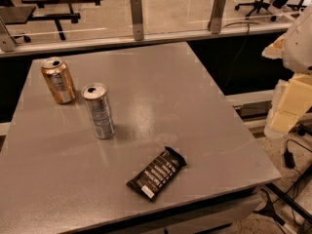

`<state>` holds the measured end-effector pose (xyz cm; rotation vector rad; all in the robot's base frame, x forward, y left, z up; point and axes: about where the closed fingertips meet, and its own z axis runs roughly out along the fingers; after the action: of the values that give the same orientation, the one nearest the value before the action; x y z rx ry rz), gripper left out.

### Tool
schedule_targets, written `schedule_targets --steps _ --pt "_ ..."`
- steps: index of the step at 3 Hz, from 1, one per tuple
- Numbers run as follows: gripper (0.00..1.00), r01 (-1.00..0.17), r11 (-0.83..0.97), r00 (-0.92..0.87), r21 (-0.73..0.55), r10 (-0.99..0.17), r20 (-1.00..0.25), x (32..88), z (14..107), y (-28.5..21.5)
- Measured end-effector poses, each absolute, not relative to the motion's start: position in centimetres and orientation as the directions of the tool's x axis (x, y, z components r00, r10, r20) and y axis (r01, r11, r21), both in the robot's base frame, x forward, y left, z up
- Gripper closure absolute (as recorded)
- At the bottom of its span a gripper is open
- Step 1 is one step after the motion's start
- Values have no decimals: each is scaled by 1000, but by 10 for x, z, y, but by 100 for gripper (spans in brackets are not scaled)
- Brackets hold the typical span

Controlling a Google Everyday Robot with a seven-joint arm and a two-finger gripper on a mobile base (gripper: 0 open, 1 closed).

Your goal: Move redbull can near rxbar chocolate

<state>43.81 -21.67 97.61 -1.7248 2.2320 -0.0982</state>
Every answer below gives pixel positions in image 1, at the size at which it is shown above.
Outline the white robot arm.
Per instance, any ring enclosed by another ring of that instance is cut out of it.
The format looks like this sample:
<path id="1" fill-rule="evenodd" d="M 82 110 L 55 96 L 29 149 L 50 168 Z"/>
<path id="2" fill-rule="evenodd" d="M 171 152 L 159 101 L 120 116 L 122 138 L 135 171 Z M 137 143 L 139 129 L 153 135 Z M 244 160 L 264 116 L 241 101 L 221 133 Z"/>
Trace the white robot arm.
<path id="1" fill-rule="evenodd" d="M 262 55 L 281 59 L 283 66 L 293 72 L 288 81 L 278 81 L 264 127 L 267 137 L 280 138 L 312 107 L 312 5 Z"/>

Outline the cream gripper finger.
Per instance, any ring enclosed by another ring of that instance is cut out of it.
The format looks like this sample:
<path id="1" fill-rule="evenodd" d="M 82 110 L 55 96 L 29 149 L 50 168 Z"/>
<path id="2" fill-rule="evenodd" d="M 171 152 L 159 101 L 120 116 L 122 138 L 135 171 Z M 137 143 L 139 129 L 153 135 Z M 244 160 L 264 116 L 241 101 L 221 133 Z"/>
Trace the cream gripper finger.
<path id="1" fill-rule="evenodd" d="M 284 54 L 284 42 L 286 34 L 279 36 L 273 43 L 265 47 L 262 55 L 268 59 L 281 59 Z"/>
<path id="2" fill-rule="evenodd" d="M 280 80 L 273 91 L 264 134 L 270 138 L 285 136 L 312 107 L 312 77 L 295 74 L 289 81 Z"/>

